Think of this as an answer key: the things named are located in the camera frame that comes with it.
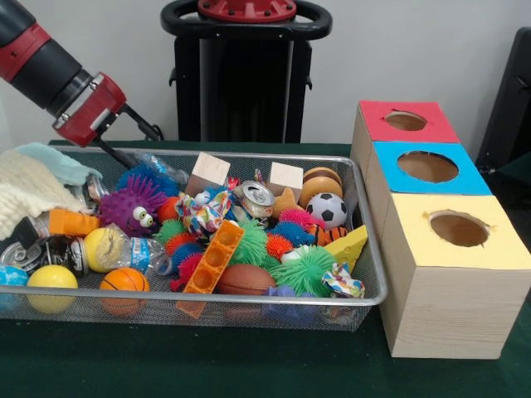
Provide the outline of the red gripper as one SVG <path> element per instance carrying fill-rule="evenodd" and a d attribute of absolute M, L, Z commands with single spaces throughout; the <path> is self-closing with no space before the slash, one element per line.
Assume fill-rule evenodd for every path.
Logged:
<path fill-rule="evenodd" d="M 71 143 L 86 147 L 99 136 L 98 129 L 105 126 L 105 119 L 111 114 L 117 114 L 121 108 L 122 112 L 137 124 L 146 139 L 160 140 L 159 129 L 126 104 L 124 92 L 108 75 L 101 72 L 80 92 L 73 103 L 60 113 L 52 128 Z M 127 169 L 137 166 L 134 158 L 112 148 L 105 141 L 97 140 L 96 143 Z"/>

